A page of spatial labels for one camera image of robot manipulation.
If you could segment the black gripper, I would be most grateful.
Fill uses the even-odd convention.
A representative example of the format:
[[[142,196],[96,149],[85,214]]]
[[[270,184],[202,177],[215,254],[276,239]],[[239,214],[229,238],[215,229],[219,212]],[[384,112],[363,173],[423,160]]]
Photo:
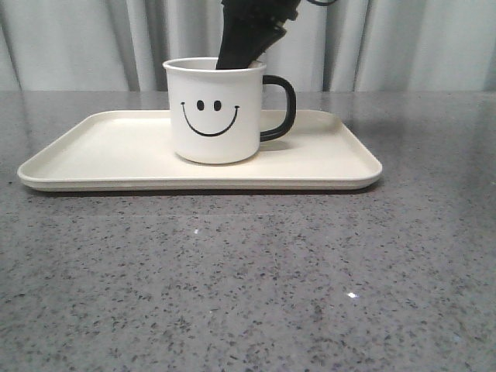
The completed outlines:
[[[286,34],[284,24],[295,21],[300,0],[223,1],[223,32],[218,70],[250,67]]]

